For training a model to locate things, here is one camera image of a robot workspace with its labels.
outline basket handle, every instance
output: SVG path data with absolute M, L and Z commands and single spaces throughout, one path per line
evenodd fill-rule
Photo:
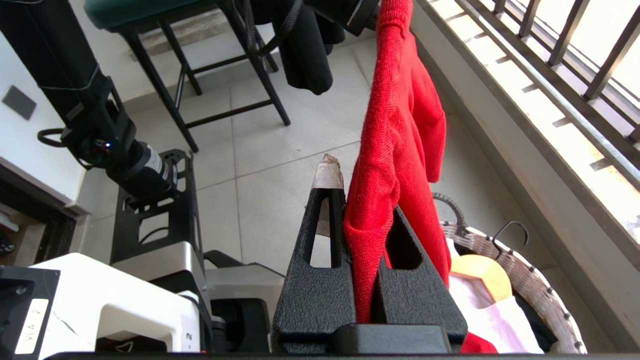
M 456 235 L 463 235 L 463 233 L 467 230 L 467 223 L 465 222 L 465 216 L 462 213 L 460 207 L 448 196 L 443 193 L 433 192 L 433 200 L 438 200 L 447 204 L 456 215 L 456 224 L 458 225 L 458 229 L 456 230 Z

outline black hanger hook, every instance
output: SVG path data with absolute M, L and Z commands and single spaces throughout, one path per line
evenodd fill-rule
M 496 235 L 493 235 L 493 238 L 490 238 L 489 236 L 486 237 L 487 240 L 491 240 L 491 243 L 493 244 L 493 246 L 498 250 L 498 256 L 496 256 L 496 258 L 494 259 L 496 261 L 498 261 L 503 251 L 502 249 L 500 249 L 500 247 L 498 247 L 498 244 L 495 243 L 495 240 L 498 238 L 498 235 L 502 234 L 502 232 L 511 224 L 517 224 L 522 228 L 522 230 L 524 231 L 524 245 L 527 245 L 529 243 L 529 230 L 527 230 L 527 227 L 524 226 L 523 223 L 516 220 L 512 220 L 508 222 L 502 227 L 502 229 L 498 230 L 498 233 Z

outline white cloth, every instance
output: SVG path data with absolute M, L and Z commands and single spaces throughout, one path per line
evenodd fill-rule
M 447 239 L 451 258 L 460 255 Z M 468 331 L 489 341 L 500 354 L 544 354 L 529 321 L 514 297 L 493 303 L 480 280 L 449 276 L 449 292 L 460 308 Z

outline cylindrical motor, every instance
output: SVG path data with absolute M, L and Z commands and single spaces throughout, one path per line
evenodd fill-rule
M 107 176 L 137 198 L 162 195 L 172 186 L 170 165 L 146 143 L 135 142 L 126 168 L 107 168 Z

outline stool leg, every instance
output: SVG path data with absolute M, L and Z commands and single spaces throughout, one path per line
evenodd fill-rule
M 258 46 L 259 47 L 263 47 L 264 46 L 264 40 L 262 39 L 262 36 L 260 36 L 260 33 L 258 32 L 258 29 L 255 30 L 255 39 L 258 42 Z M 267 54 L 264 57 L 267 58 L 267 62 L 269 63 L 269 66 L 271 67 L 271 71 L 278 72 L 278 64 L 273 59 L 273 56 L 271 56 L 271 54 Z
M 171 115 L 171 118 L 178 126 L 178 129 L 180 129 L 180 132 L 184 136 L 184 139 L 187 140 L 189 147 L 193 152 L 198 152 L 198 146 L 191 136 L 189 129 L 187 129 L 187 124 L 184 123 L 184 120 L 178 112 L 178 109 L 175 108 L 173 99 L 169 95 L 169 92 L 166 91 L 166 87 L 164 87 L 164 83 L 162 82 L 160 75 L 158 75 L 154 64 L 151 62 L 151 59 L 149 58 L 145 47 L 142 45 L 142 42 L 140 42 L 140 37 L 138 36 L 137 32 L 133 30 L 130 33 L 121 33 L 121 35 L 129 44 L 131 51 L 133 51 L 133 53 L 138 58 L 140 66 L 142 66 L 142 69 L 147 74 L 149 81 L 151 81 L 151 84 L 154 86 L 158 96 L 160 96 L 160 100 L 162 100 L 164 107 L 167 109 L 167 111 L 169 111 L 169 115 Z
M 184 56 L 184 53 L 182 52 L 182 48 L 180 47 L 180 43 L 178 42 L 178 39 L 175 38 L 175 34 L 173 33 L 173 29 L 171 28 L 171 25 L 167 24 L 167 22 L 164 20 L 160 20 L 158 23 L 160 23 L 160 27 L 162 28 L 162 31 L 166 36 L 167 41 L 169 41 L 169 45 L 173 49 L 173 52 L 175 53 L 176 57 L 178 57 L 180 64 L 185 65 L 187 67 L 187 77 L 189 78 L 189 82 L 191 83 L 193 90 L 196 92 L 196 95 L 198 96 L 202 95 L 202 89 L 200 88 L 200 84 L 198 84 L 198 80 L 196 79 L 196 76 L 193 74 L 193 70 L 191 70 L 191 66 L 189 66 L 189 62 L 187 62 L 187 58 Z
M 253 69 L 258 74 L 258 78 L 260 78 L 262 86 L 264 86 L 264 89 L 267 90 L 269 98 L 271 98 L 271 101 L 273 101 L 273 106 L 276 107 L 276 110 L 278 111 L 282 122 L 285 124 L 285 126 L 289 126 L 291 124 L 291 121 L 289 120 L 289 116 L 282 106 L 282 102 L 280 102 L 280 98 L 278 97 L 276 90 L 273 88 L 271 80 L 269 80 L 269 74 L 267 74 L 267 70 L 265 70 L 265 68 L 262 66 L 262 62 L 260 61 L 260 59 L 256 55 L 249 52 L 249 48 L 246 43 L 246 29 L 241 22 L 240 16 L 234 10 L 232 1 L 233 0 L 224 1 L 222 3 L 219 3 L 218 6 L 227 17 L 227 20 L 229 21 L 231 28 L 236 34 L 238 41 L 240 41 L 240 45 L 242 45 L 244 52 L 246 53 L 247 57 L 249 57 L 249 62 L 251 62 Z

